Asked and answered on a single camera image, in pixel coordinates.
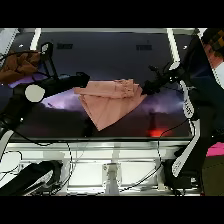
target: black tabletop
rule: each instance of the black tabletop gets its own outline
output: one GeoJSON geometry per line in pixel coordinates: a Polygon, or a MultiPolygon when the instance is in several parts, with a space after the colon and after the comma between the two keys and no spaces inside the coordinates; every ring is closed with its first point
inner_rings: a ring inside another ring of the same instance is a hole
{"type": "MultiPolygon", "coordinates": [[[[183,48],[189,45],[190,38],[187,35],[175,36],[178,36],[177,45],[181,49],[182,58],[185,54],[183,48]]],[[[18,35],[12,49],[29,49],[32,38],[33,33],[18,35]]],[[[145,80],[155,78],[155,74],[148,69],[149,65],[162,69],[172,62],[167,34],[42,33],[38,47],[48,41],[54,44],[53,61],[58,74],[85,72],[91,80],[134,79],[135,83],[143,85],[145,80]],[[73,47],[57,49],[58,44],[73,44],[73,47]],[[139,45],[150,47],[139,50],[139,45]]],[[[11,94],[12,89],[0,86],[1,108],[6,105],[11,94]]],[[[69,90],[37,104],[17,130],[27,137],[47,139],[84,136],[156,137],[186,119],[182,105],[181,93],[162,88],[160,93],[147,96],[134,111],[115,124],[97,131],[82,108],[78,95],[69,90]]],[[[188,137],[189,125],[186,123],[166,136],[188,137]]]]}

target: brown bag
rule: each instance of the brown bag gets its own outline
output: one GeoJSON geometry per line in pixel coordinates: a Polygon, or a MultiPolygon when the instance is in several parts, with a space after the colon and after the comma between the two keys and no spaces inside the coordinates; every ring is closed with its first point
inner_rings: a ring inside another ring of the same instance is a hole
{"type": "Polygon", "coordinates": [[[6,58],[0,70],[0,83],[10,84],[38,71],[40,53],[14,54],[6,58]]]}

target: pink mat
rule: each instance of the pink mat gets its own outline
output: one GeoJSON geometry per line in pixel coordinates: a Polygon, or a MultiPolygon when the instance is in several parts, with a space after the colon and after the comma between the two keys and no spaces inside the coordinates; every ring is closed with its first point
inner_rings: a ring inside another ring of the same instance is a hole
{"type": "Polygon", "coordinates": [[[221,156],[221,155],[224,155],[224,144],[218,142],[208,149],[206,156],[208,157],[208,156],[221,156]]]}
{"type": "Polygon", "coordinates": [[[146,97],[132,79],[90,81],[86,88],[75,88],[79,100],[98,131],[114,124],[134,110],[146,97]]]}

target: pink object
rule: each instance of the pink object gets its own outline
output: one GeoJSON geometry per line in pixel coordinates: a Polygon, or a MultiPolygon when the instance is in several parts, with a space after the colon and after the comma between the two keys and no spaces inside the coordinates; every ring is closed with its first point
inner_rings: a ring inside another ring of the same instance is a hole
{"type": "Polygon", "coordinates": [[[221,156],[221,155],[224,155],[224,144],[218,142],[208,149],[206,156],[208,157],[208,156],[221,156]]]}
{"type": "Polygon", "coordinates": [[[79,100],[98,131],[114,124],[134,110],[146,97],[132,79],[90,81],[86,88],[75,88],[79,100]]]}

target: dark table surface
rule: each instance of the dark table surface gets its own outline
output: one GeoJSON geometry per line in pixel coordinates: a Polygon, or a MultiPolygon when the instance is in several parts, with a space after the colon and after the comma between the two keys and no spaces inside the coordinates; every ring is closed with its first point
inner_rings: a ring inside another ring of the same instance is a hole
{"type": "MultiPolygon", "coordinates": [[[[11,49],[29,49],[33,34],[18,35],[11,49]]],[[[175,35],[175,38],[182,59],[186,52],[183,48],[189,45],[191,38],[188,35],[175,35]]],[[[162,69],[168,62],[172,62],[167,34],[42,33],[38,49],[48,41],[54,44],[53,61],[58,74],[75,75],[81,71],[88,74],[91,80],[132,78],[135,83],[143,85],[145,80],[155,78],[155,74],[148,69],[149,65],[162,69]],[[73,44],[73,48],[57,49],[58,43],[73,44]],[[136,45],[146,44],[151,45],[151,50],[136,49],[136,45]]],[[[12,89],[0,86],[0,109],[6,105],[11,94],[12,89]]],[[[17,130],[27,137],[46,139],[83,137],[88,130],[92,133],[91,137],[158,136],[161,131],[186,119],[182,105],[181,93],[162,88],[160,93],[147,96],[134,111],[98,132],[89,121],[78,95],[69,90],[37,104],[17,130]]],[[[188,123],[166,136],[190,136],[188,123]]]]}

